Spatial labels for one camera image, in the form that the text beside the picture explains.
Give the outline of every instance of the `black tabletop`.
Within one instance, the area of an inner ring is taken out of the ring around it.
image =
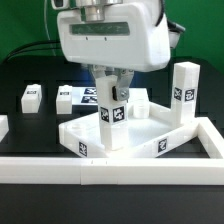
[[[155,103],[170,106],[176,62],[201,65],[196,116],[207,116],[224,136],[224,76],[207,61],[172,59],[161,71],[137,73],[131,87],[147,88]],[[42,86],[38,114],[22,114],[21,98],[28,84]],[[87,70],[63,57],[18,57],[0,66],[0,115],[9,119],[9,133],[0,156],[77,157],[59,144],[58,124],[97,111],[73,107],[56,115],[58,86],[93,86]],[[196,138],[163,157],[208,155]],[[0,223],[223,223],[222,186],[75,186],[0,185]]]

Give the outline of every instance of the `white cube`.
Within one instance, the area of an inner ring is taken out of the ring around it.
[[[9,131],[8,118],[6,115],[0,115],[0,142]]]
[[[57,114],[72,113],[72,86],[59,86],[56,99]]]
[[[41,85],[28,85],[21,100],[23,113],[38,113],[41,99]]]

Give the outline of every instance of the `square tag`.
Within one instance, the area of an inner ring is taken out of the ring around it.
[[[68,96],[69,92],[60,92],[60,96]]]
[[[123,121],[125,119],[124,107],[113,109],[113,122]]]
[[[193,101],[194,96],[195,96],[195,90],[194,89],[186,90],[186,92],[185,92],[185,102]]]
[[[81,103],[97,103],[96,96],[83,96]]]
[[[79,153],[87,157],[87,146],[82,142],[79,142]]]
[[[158,152],[162,152],[167,149],[167,138],[159,141]]]
[[[100,107],[100,115],[101,115],[101,120],[110,122],[110,117],[109,117],[109,110],[103,107]]]
[[[181,101],[182,99],[182,90],[178,88],[174,88],[174,98]]]
[[[27,94],[36,94],[37,91],[27,91]]]
[[[86,88],[84,91],[85,95],[96,95],[96,88]]]

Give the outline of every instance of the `green backdrop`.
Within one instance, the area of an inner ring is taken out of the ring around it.
[[[43,11],[44,0],[0,1],[0,60],[16,47],[47,39]],[[173,55],[206,59],[224,74],[224,1],[166,0],[166,12],[169,19],[187,28]],[[58,38],[57,13],[48,0],[52,39]]]

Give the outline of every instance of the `white robot body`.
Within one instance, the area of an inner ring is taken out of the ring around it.
[[[68,61],[149,72],[170,60],[169,32],[159,0],[124,0],[105,7],[105,20],[83,22],[81,10],[58,15],[63,53]]]

